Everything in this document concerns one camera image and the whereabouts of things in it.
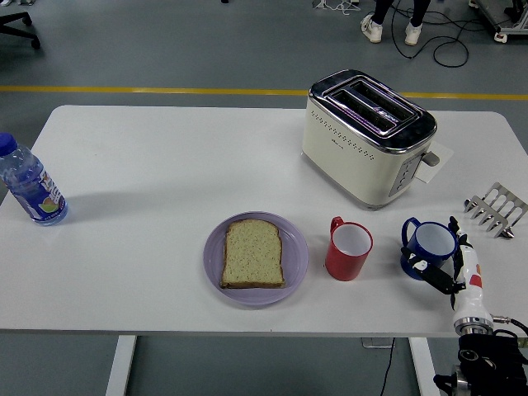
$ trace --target toaster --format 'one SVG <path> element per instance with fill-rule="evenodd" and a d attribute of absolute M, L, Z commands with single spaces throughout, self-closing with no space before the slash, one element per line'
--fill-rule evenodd
<path fill-rule="evenodd" d="M 427 111 L 362 72 L 342 70 L 309 89 L 302 149 L 361 206 L 378 209 L 410 187 L 435 132 Z"/>

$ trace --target red cup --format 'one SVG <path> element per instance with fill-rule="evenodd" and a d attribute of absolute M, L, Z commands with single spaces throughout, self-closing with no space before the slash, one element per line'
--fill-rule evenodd
<path fill-rule="evenodd" d="M 372 235 L 368 229 L 361 224 L 334 217 L 330 224 L 330 244 L 325 261 L 328 273 L 339 281 L 356 278 L 372 245 Z"/>

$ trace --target plastic bottle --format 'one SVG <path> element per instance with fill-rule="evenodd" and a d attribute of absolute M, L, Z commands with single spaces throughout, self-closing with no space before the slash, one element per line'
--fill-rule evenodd
<path fill-rule="evenodd" d="M 56 224 L 66 216 L 68 204 L 40 160 L 6 133 L 0 133 L 0 177 L 37 224 Z"/>

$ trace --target white sneaker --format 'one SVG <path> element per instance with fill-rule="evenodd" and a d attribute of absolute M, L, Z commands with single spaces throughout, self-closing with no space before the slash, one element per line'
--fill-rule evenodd
<path fill-rule="evenodd" d="M 405 44 L 407 45 L 416 45 L 418 42 L 418 37 L 420 37 L 420 33 L 422 33 L 422 25 L 419 27 L 414 27 L 411 25 L 411 22 L 407 25 L 405 28 L 405 34 L 407 35 L 405 37 Z"/>
<path fill-rule="evenodd" d="M 361 31 L 364 35 L 370 40 L 371 43 L 379 43 L 381 41 L 381 32 L 383 30 L 382 26 L 373 26 L 371 15 L 367 15 L 361 21 Z"/>

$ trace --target person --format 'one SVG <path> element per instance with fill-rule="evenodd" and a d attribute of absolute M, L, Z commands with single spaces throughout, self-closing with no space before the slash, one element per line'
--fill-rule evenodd
<path fill-rule="evenodd" d="M 361 31 L 371 43 L 379 43 L 381 41 L 383 20 L 392 3 L 393 0 L 377 0 L 374 15 L 367 15 L 361 21 Z M 416 45 L 418 42 L 418 37 L 420 37 L 422 32 L 423 17 L 426 15 L 430 3 L 431 0 L 414 0 L 414 12 L 405 28 L 405 44 Z"/>

